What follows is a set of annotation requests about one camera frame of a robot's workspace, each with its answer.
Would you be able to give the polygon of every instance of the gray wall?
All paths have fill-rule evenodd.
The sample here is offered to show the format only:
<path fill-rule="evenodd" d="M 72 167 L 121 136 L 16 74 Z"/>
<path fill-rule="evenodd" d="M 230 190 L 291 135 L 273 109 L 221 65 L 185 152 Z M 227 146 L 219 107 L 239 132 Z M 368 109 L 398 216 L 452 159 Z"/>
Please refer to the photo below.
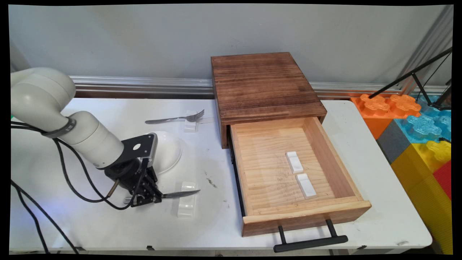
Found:
<path fill-rule="evenodd" d="M 448 44 L 444 50 L 452 46 L 452 41 Z M 438 68 L 444 58 L 441 58 L 435 61 L 432 65 L 429 66 L 428 73 L 423 79 L 421 79 L 422 84 L 424 84 L 431 74 Z M 435 74 L 430 78 L 427 85 L 444 85 L 452 77 L 452 54 L 441 64 L 440 68 L 435 72 Z"/>
<path fill-rule="evenodd" d="M 210 56 L 289 51 L 310 81 L 389 83 L 442 9 L 10 5 L 8 14 L 12 63 L 18 69 L 46 66 L 71 75 L 211 78 Z"/>

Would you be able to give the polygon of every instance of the wooden cabinet top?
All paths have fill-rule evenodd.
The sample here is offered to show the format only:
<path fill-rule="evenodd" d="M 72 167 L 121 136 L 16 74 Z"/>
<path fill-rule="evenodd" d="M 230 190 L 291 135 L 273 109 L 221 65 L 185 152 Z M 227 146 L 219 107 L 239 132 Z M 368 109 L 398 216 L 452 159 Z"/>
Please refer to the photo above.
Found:
<path fill-rule="evenodd" d="M 222 125 L 327 113 L 289 52 L 215 56 L 212 71 Z"/>

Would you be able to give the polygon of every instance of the gray foam block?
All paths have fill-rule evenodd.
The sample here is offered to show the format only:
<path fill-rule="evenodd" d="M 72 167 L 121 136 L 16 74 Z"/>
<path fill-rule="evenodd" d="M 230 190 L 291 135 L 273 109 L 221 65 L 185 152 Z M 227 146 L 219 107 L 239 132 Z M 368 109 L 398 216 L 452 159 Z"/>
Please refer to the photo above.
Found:
<path fill-rule="evenodd" d="M 393 163 L 398 156 L 411 144 L 406 135 L 398 126 L 397 120 L 392 120 L 382 135 L 377 139 L 379 147 L 389 164 Z"/>

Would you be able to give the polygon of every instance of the fork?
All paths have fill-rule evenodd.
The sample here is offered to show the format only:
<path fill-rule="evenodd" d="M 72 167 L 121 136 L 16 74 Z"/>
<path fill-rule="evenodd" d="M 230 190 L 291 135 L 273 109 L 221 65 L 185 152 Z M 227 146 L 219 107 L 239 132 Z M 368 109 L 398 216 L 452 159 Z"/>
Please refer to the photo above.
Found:
<path fill-rule="evenodd" d="M 180 118 L 184 118 L 190 122 L 194 122 L 194 121 L 197 121 L 199 120 L 199 118 L 201 118 L 202 116 L 204 115 L 204 110 L 202 110 L 201 112 L 195 114 L 195 115 L 191 115 L 191 116 L 187 116 L 187 117 L 177 117 L 177 118 L 166 118 L 166 119 L 157 119 L 157 120 L 147 120 L 145 121 L 146 124 L 159 124 L 159 123 L 163 123 L 163 122 L 167 122 L 167 121 L 170 121 L 170 120 L 175 120 L 175 119 L 180 119 Z"/>

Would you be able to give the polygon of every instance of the black drawer handle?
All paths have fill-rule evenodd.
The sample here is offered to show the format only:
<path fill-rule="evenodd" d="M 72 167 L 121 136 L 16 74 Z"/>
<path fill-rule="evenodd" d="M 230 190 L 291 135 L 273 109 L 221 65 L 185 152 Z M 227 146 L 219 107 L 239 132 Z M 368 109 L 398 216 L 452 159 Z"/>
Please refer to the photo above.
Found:
<path fill-rule="evenodd" d="M 293 243 L 288 243 L 288 244 L 286 243 L 286 237 L 284 236 L 284 231 L 282 230 L 282 226 L 278 226 L 279 235 L 281 236 L 282 244 L 275 245 L 273 247 L 273 251 L 275 253 L 281 253 L 281 252 L 298 250 L 298 249 L 315 248 L 315 247 L 322 247 L 322 246 L 327 246 L 327 245 L 334 245 L 334 244 L 341 244 L 341 243 L 348 242 L 348 237 L 346 235 L 337 236 L 334 225 L 332 224 L 332 221 L 330 219 L 327 219 L 326 223 L 327 223 L 327 227 L 329 228 L 331 237 L 300 241 L 300 242 L 293 242 Z"/>

